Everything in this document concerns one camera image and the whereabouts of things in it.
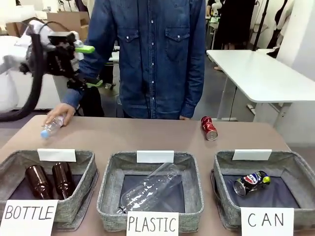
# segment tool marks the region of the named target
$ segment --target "brown glass bottle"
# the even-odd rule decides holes
[[[28,167],[25,171],[25,177],[30,184],[34,197],[43,200],[54,199],[53,187],[42,166],[33,165]]]
[[[58,162],[53,166],[52,171],[59,199],[67,199],[72,195],[75,189],[69,164],[66,162]]]

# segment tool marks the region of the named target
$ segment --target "blue bottle cap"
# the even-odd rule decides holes
[[[40,135],[42,138],[44,139],[48,139],[49,138],[49,133],[47,132],[47,130],[43,130],[40,132]]]

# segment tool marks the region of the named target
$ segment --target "red soda can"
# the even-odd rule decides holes
[[[203,117],[201,119],[201,126],[205,132],[206,139],[209,141],[214,141],[218,137],[217,129],[212,124],[211,117]]]

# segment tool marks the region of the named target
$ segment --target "black soda can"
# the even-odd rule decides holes
[[[233,189],[237,195],[243,197],[269,184],[270,177],[264,171],[258,171],[235,180]]]

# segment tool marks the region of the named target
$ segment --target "brown table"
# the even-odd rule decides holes
[[[215,122],[219,137],[210,142],[204,139],[198,121],[140,120],[121,118],[75,117],[71,124],[48,141],[40,138],[45,116],[35,116],[0,150],[0,161],[18,149],[75,148],[95,152],[100,172],[90,207],[80,228],[71,233],[54,236],[124,236],[125,232],[107,233],[96,211],[96,199],[109,156],[122,150],[177,150],[192,153],[198,162],[205,208],[196,236],[235,236],[226,230],[219,219],[213,200],[209,173],[214,154],[222,149],[270,148],[289,150],[282,137],[269,125],[244,122]],[[315,236],[307,232],[303,236]]]

